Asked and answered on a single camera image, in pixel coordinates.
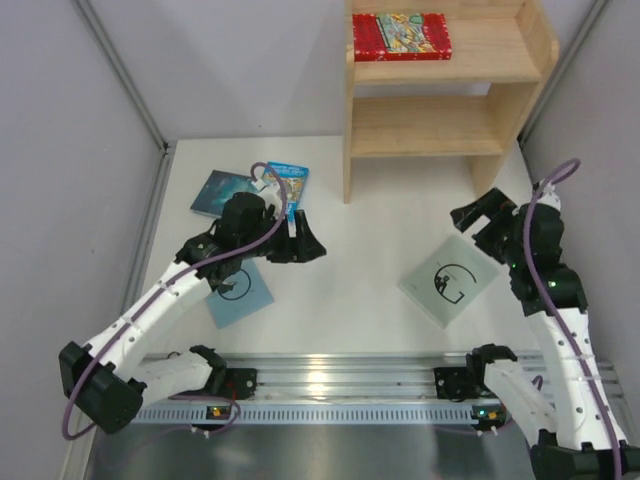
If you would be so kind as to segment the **pale green Great Gatsby book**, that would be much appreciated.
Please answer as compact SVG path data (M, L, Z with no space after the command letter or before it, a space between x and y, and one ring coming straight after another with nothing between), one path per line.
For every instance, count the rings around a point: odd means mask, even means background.
M448 237L399 282L399 289L442 329L455 320L498 276L477 248Z

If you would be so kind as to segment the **red illustrated book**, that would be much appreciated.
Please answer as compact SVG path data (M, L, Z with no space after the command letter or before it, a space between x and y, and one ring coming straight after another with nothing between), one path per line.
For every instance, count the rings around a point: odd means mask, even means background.
M452 43L441 13L352 16L356 62L449 60Z

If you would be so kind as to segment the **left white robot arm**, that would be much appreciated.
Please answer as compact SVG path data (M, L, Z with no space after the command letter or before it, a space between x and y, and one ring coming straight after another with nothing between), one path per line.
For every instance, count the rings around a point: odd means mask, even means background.
M69 419L78 408L92 426L114 434L138 412L183 393L216 396L227 384L227 363L214 348L195 345L173 357L145 363L154 343L194 305L216 291L246 259L275 264L308 263L326 253L303 210L294 221L253 193L225 203L209 230L188 239L161 278L103 332L84 344L70 342L59 353L67 405L62 434L74 439Z

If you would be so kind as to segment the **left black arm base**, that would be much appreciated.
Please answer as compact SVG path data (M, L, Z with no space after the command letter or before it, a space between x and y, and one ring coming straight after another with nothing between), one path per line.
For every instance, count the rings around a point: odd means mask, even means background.
M214 374L208 389L214 396L247 400L255 394L257 374L254 368L226 368Z

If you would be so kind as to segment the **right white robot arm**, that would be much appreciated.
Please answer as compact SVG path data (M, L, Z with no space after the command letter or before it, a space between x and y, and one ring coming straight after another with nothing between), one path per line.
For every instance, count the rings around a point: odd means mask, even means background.
M524 434L538 479L636 479L639 449L629 444L606 398L589 335L578 274L562 262L560 201L518 206L497 188L450 213L465 232L481 217L475 246L509 269L510 286L539 344L552 388L547 401L506 346L466 356L468 373L494 394Z

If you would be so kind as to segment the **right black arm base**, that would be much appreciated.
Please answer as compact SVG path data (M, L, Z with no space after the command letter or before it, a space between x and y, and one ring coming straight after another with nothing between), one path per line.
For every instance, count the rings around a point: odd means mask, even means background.
M460 403L480 398L474 374L467 367L438 367L433 373L438 399Z

